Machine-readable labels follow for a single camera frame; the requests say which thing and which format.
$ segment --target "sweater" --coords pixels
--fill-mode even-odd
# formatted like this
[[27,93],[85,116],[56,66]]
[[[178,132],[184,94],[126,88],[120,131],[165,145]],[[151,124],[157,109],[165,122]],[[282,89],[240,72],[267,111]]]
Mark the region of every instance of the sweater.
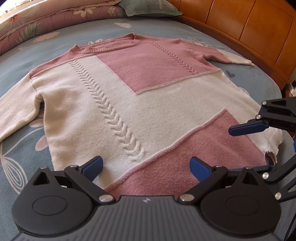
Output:
[[0,98],[0,142],[45,103],[55,170],[104,160],[94,183],[119,196],[180,194],[197,184],[189,159],[228,168],[274,160],[282,132],[231,137],[260,106],[207,60],[254,66],[181,39],[128,34],[85,46],[31,70]]

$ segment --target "gray ribbed plate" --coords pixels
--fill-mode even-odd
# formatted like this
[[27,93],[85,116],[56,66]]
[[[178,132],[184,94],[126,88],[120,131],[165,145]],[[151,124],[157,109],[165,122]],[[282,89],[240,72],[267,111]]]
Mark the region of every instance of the gray ribbed plate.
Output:
[[272,234],[250,239],[229,237],[211,228],[193,206],[172,196],[122,196],[100,206],[92,219],[71,234],[56,238],[20,234],[15,241],[278,241]]

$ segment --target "triangular cutout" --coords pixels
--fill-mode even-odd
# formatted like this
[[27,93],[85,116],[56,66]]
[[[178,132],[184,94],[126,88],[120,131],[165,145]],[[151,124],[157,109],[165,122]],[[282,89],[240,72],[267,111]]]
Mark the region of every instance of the triangular cutout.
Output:
[[242,181],[244,184],[250,184],[250,185],[259,185],[256,181],[255,177],[251,173],[246,173],[246,176],[244,177],[244,180]]
[[49,184],[48,177],[45,172],[40,173],[33,185]]
[[277,104],[277,105],[281,105],[281,106],[286,106],[287,101],[285,101],[285,100],[273,101],[272,104]]

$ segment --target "wooden headboard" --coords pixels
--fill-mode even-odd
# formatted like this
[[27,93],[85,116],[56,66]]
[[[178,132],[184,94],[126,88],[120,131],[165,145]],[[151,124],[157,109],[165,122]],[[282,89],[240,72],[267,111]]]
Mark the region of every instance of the wooden headboard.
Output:
[[296,11],[285,0],[169,0],[188,24],[252,60],[283,89],[296,67]]

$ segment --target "green pillow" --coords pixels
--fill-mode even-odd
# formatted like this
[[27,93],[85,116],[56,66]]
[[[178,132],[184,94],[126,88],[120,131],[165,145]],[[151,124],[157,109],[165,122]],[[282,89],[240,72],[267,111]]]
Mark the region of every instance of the green pillow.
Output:
[[129,17],[134,15],[164,17],[182,14],[166,0],[121,0],[118,5],[124,8]]

